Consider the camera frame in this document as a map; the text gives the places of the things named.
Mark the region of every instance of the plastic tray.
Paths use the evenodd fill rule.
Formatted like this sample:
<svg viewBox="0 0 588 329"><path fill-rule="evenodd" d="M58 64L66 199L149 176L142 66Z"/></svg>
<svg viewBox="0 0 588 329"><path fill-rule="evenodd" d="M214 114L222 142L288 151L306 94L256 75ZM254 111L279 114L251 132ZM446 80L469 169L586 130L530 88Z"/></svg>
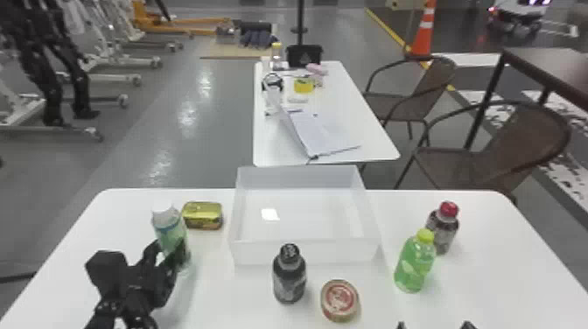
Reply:
<svg viewBox="0 0 588 329"><path fill-rule="evenodd" d="M233 207L235 264L271 264L287 242L308 263L366 262L380 242L354 165L239 168Z"/></svg>

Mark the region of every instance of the table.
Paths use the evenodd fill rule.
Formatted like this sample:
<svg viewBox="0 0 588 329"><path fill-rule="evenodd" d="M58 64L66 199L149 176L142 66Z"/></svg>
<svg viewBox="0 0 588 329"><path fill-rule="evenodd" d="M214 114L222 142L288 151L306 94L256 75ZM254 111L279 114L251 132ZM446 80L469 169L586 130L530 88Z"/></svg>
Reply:
<svg viewBox="0 0 588 329"><path fill-rule="evenodd" d="M325 77L325 86L316 88L309 97L309 103L302 106L319 113L361 147L320 157L312 163L365 163L398 159L400 153L341 62L323 61L322 65L329 70L329 75ZM287 71L287 74L293 73L297 71ZM265 115L265 98L261 86L263 76L262 63L258 62L255 64L254 74L253 163L258 167L305 165L308 157L299 141L280 122L279 115ZM284 99L289 93L293 93L291 78L285 80Z"/></svg>
<svg viewBox="0 0 588 329"><path fill-rule="evenodd" d="M83 328L99 296L83 264L98 249L121 250L134 263L154 239L155 200L222 203L231 224L232 189L119 189L100 193L53 251L0 322L0 329ZM345 328L480 329L585 328L588 294L511 202L488 191L368 191L381 230L373 262L308 266L307 290L293 305L279 304L268 266L235 267L221 231L189 233L195 263L165 306L153 313L160 328L341 328L319 307L319 290L335 277L360 293L361 315ZM443 200L461 208L461 228L439 257L423 290L398 290L391 271L400 249Z"/></svg>
<svg viewBox="0 0 588 329"><path fill-rule="evenodd" d="M537 100L539 104L545 104L549 95L556 92L588 111L588 58L582 53L570 48L505 48L465 140L465 148L472 147L488 108L487 104L506 64L543 85L543 91Z"/></svg>

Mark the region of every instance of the notebook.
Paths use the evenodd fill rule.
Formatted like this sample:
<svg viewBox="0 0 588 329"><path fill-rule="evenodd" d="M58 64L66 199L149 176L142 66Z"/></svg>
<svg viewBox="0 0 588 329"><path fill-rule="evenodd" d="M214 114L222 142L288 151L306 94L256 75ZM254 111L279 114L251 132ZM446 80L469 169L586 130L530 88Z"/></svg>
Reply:
<svg viewBox="0 0 588 329"><path fill-rule="evenodd" d="M360 147L337 127L327 124L332 122L325 122L317 113L301 108L280 108L284 123L302 144L308 158L329 156Z"/></svg>

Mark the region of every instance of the yellow tape roll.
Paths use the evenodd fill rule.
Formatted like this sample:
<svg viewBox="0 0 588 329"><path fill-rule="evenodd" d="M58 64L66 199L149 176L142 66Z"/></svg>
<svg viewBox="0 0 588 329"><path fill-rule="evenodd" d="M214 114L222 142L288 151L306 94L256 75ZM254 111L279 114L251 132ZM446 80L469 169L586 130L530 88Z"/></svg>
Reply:
<svg viewBox="0 0 588 329"><path fill-rule="evenodd" d="M294 80L294 91L299 94L309 94L314 90L314 82L308 78Z"/></svg>

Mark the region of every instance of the orange traffic cone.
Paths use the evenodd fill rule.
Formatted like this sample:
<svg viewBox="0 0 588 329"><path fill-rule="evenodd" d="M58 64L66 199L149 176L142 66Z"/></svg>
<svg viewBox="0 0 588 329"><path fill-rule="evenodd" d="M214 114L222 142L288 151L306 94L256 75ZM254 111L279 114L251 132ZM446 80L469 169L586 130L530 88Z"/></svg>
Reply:
<svg viewBox="0 0 588 329"><path fill-rule="evenodd" d="M424 14L410 53L426 56L431 54L431 37L433 35L433 20L435 20L435 6L437 0L428 0L424 4Z"/></svg>

